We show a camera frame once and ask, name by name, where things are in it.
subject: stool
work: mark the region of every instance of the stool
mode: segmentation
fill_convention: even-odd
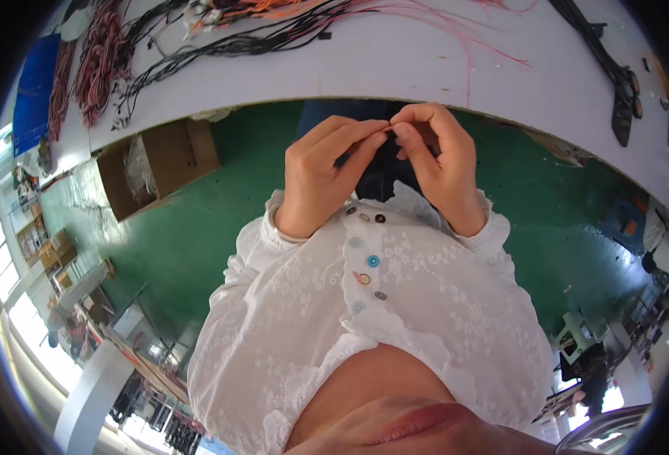
[[[637,255],[643,251],[645,215],[624,198],[616,197],[605,220],[597,222],[597,228],[631,253]]]
[[[563,328],[562,331],[559,332],[559,335],[557,335],[557,342],[559,344],[559,351],[565,356],[567,363],[572,365],[575,363],[575,360],[582,355],[583,351],[587,350],[587,348],[597,342],[597,339],[587,328],[585,319],[582,317],[576,317],[574,314],[567,312],[562,316],[562,319],[565,320],[565,328]],[[572,351],[571,354],[568,354],[565,351],[565,348],[568,346],[568,341],[575,342],[575,350]]]

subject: workbench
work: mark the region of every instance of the workbench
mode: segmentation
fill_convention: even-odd
[[[125,21],[160,1],[130,0]],[[66,3],[60,6],[61,15]],[[51,147],[58,164],[55,174],[118,139],[202,111],[312,97],[386,98],[436,101],[545,132],[608,163],[669,209],[668,112],[658,100],[666,96],[665,88],[648,40],[619,0],[576,0],[576,4],[588,21],[608,24],[601,39],[605,49],[638,76],[644,113],[642,119],[632,120],[626,148],[611,128],[612,84],[582,37],[548,0],[537,0],[531,10],[520,14],[476,0],[422,3],[484,24],[464,21],[472,27],[472,36],[527,60],[529,66],[474,42],[467,43],[467,58],[453,35],[407,17],[356,14],[334,23],[328,30],[331,39],[316,40],[298,50],[197,59],[173,77],[143,89],[125,130],[111,130],[117,96],[111,96],[107,110],[89,131],[82,126],[77,107],[70,104],[61,140]],[[531,0],[506,0],[506,4],[523,9]],[[127,2],[122,2],[121,11],[126,7]],[[193,41],[182,40],[185,32],[178,22],[160,33],[157,43],[169,53],[184,44],[202,46],[262,22],[242,20],[200,33]],[[143,39],[135,51],[134,76],[160,59],[160,53],[154,47],[148,50],[146,43]],[[70,79],[80,50],[79,43]],[[652,71],[644,68],[644,58]]]

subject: white lace blouse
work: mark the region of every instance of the white lace blouse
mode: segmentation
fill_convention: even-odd
[[[280,454],[330,374],[378,343],[426,364],[487,422],[521,429],[544,405],[551,350],[502,248],[509,222],[491,212],[461,237],[410,187],[385,204],[353,200],[306,242],[247,224],[210,298],[188,370],[206,429],[239,454]]]

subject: white pillar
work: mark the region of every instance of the white pillar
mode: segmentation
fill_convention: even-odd
[[[110,341],[103,341],[66,398],[54,442],[69,455],[91,455],[117,396],[134,367]]]

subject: green floor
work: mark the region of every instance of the green floor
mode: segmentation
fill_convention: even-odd
[[[48,229],[66,228],[80,254],[111,259],[118,273],[103,287],[115,307],[144,286],[140,302],[159,334],[191,345],[239,229],[284,187],[284,150],[301,109],[302,102],[250,106],[213,124],[223,168],[123,223],[109,208],[96,164],[82,165],[42,195]],[[569,168],[518,128],[457,117],[476,142],[479,187],[512,223],[505,249],[545,332],[556,335],[568,309],[589,320],[619,314],[649,276],[639,258],[594,226],[615,195],[645,193],[596,159]]]

